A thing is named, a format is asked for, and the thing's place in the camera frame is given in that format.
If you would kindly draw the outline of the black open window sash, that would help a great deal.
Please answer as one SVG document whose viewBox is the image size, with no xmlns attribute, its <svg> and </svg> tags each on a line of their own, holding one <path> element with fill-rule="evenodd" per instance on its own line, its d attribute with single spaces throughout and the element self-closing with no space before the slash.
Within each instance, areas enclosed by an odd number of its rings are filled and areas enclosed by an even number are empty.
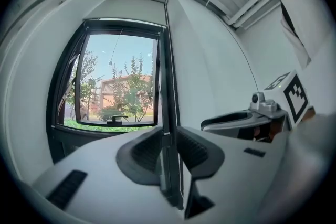
<svg viewBox="0 0 336 224">
<path fill-rule="evenodd" d="M 69 45 L 63 69 L 59 74 L 55 123 L 64 126 L 66 106 L 75 108 L 77 118 L 80 117 L 80 108 L 99 107 L 102 81 L 121 76 L 151 75 L 154 85 L 153 115 L 157 124 L 159 73 L 158 31 L 131 26 L 84 26 Z M 140 128 L 144 127 L 104 127 L 93 130 L 117 132 Z"/>
</svg>

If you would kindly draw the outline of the person's white shirt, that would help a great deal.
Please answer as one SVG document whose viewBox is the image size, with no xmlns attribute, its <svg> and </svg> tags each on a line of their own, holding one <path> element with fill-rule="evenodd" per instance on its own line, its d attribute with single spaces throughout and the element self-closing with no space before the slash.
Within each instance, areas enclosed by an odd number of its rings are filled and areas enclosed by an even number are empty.
<svg viewBox="0 0 336 224">
<path fill-rule="evenodd" d="M 318 114 L 336 113 L 336 21 L 324 0 L 280 0 L 262 20 L 261 49 L 275 75 L 295 70 Z"/>
</svg>

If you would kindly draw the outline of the black window frame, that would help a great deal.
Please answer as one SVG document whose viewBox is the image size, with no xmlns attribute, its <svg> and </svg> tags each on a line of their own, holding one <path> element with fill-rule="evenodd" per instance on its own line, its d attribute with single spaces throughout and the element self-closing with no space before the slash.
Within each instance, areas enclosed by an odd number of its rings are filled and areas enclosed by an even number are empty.
<svg viewBox="0 0 336 224">
<path fill-rule="evenodd" d="M 148 29 L 151 31 L 158 31 L 160 33 L 160 90 L 158 98 L 158 123 L 156 125 L 132 131 L 111 132 L 76 129 L 57 125 L 55 123 L 56 100 L 59 91 L 59 74 L 63 69 L 69 50 L 69 45 L 81 33 L 81 30 L 84 26 L 131 26 Z M 172 206 L 175 206 L 178 209 L 182 209 L 182 164 L 177 152 L 175 139 L 175 131 L 180 123 L 180 119 L 176 106 L 177 97 L 174 79 L 174 62 L 170 31 L 168 26 L 150 25 L 143 22 L 135 22 L 130 20 L 84 20 L 79 28 L 73 33 L 73 36 L 69 39 L 64 50 L 62 51 L 49 88 L 46 112 L 46 127 L 52 161 L 57 163 L 75 151 L 77 148 L 96 140 L 161 126 L 165 134 L 159 155 L 159 162 L 155 171 L 160 173 L 162 176 L 163 195 L 168 199 Z"/>
</svg>

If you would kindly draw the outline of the person's right hand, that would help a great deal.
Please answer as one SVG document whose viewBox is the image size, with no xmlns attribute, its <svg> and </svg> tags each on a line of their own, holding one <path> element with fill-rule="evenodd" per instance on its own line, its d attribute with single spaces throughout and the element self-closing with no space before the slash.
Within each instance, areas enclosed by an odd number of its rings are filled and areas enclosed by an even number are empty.
<svg viewBox="0 0 336 224">
<path fill-rule="evenodd" d="M 254 141 L 271 143 L 276 134 L 280 133 L 282 125 L 279 121 L 272 121 L 254 128 Z"/>
</svg>

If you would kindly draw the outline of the person's right forearm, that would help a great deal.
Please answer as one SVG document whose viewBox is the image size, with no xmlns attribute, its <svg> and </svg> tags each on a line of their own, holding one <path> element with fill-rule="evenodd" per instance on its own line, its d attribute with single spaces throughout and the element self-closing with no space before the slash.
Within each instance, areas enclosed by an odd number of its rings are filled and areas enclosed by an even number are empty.
<svg viewBox="0 0 336 224">
<path fill-rule="evenodd" d="M 307 121 L 309 119 L 311 119 L 312 117 L 314 117 L 316 115 L 315 109 L 313 106 L 311 106 L 305 113 L 305 115 L 302 118 L 302 122 Z"/>
</svg>

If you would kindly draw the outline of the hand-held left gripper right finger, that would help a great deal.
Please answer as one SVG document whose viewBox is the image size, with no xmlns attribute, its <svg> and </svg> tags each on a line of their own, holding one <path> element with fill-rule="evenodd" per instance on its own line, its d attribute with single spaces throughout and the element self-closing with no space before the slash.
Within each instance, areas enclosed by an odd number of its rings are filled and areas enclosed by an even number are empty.
<svg viewBox="0 0 336 224">
<path fill-rule="evenodd" d="M 264 143 L 177 127 L 177 149 L 191 176 L 185 224 L 256 224 L 287 139 L 287 132 Z"/>
</svg>

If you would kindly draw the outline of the white ceiling pipes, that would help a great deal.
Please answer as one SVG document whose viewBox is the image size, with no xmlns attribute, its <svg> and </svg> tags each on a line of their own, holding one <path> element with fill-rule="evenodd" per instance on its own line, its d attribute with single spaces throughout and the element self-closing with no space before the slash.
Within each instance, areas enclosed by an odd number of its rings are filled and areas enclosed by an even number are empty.
<svg viewBox="0 0 336 224">
<path fill-rule="evenodd" d="M 232 17 L 223 16 L 222 19 L 227 25 L 239 28 L 269 1 L 270 0 L 249 0 Z"/>
</svg>

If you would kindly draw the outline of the brick building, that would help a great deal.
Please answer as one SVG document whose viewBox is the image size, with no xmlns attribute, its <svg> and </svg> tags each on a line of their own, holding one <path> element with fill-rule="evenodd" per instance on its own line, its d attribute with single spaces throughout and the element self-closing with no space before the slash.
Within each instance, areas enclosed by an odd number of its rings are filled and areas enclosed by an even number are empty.
<svg viewBox="0 0 336 224">
<path fill-rule="evenodd" d="M 99 110 L 107 109 L 128 114 L 153 114 L 152 76 L 130 75 L 102 81 Z"/>
</svg>

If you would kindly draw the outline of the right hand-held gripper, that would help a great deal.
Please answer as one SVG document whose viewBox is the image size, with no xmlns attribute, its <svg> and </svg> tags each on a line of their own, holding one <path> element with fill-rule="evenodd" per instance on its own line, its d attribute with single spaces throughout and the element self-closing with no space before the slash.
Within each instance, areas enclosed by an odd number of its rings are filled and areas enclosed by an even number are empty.
<svg viewBox="0 0 336 224">
<path fill-rule="evenodd" d="M 266 100 L 272 99 L 278 104 L 277 111 L 267 113 L 249 109 L 232 112 L 204 120 L 201 130 L 253 141 L 256 127 L 279 121 L 282 125 L 281 132 L 292 130 L 301 122 L 308 109 L 306 89 L 295 70 L 279 76 L 262 93 Z"/>
</svg>

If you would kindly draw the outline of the white roller blind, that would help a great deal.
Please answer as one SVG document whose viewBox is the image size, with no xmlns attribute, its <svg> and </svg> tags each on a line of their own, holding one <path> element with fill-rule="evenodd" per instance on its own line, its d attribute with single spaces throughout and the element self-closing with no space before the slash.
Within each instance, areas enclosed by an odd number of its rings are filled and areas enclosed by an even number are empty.
<svg viewBox="0 0 336 224">
<path fill-rule="evenodd" d="M 167 26 L 165 2 L 166 0 L 102 0 L 84 20 L 130 20 Z"/>
</svg>

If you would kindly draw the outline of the green bushes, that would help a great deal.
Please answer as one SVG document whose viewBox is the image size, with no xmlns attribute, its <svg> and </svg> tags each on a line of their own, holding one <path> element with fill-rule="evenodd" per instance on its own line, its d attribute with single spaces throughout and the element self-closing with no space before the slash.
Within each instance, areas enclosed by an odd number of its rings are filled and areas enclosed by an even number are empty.
<svg viewBox="0 0 336 224">
<path fill-rule="evenodd" d="M 125 128 L 139 128 L 147 127 L 156 124 L 153 113 L 149 115 L 135 116 L 130 113 L 121 112 L 112 106 L 104 107 L 89 107 L 80 108 L 79 118 L 76 117 L 76 110 L 73 107 L 66 106 L 63 125 L 66 127 L 73 127 L 76 129 L 102 129 L 104 127 L 113 129 L 125 129 Z M 112 119 L 113 115 L 127 115 L 128 121 L 122 119 L 123 125 L 120 127 L 109 127 L 106 124 L 107 120 Z"/>
</svg>

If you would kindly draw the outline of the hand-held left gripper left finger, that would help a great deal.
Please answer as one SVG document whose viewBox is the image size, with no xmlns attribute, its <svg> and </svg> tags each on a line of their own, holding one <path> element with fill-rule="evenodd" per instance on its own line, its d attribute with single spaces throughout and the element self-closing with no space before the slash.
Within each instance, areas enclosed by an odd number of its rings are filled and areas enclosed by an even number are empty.
<svg viewBox="0 0 336 224">
<path fill-rule="evenodd" d="M 90 142 L 46 170 L 33 188 L 65 216 L 90 224 L 183 224 L 155 172 L 160 127 Z"/>
</svg>

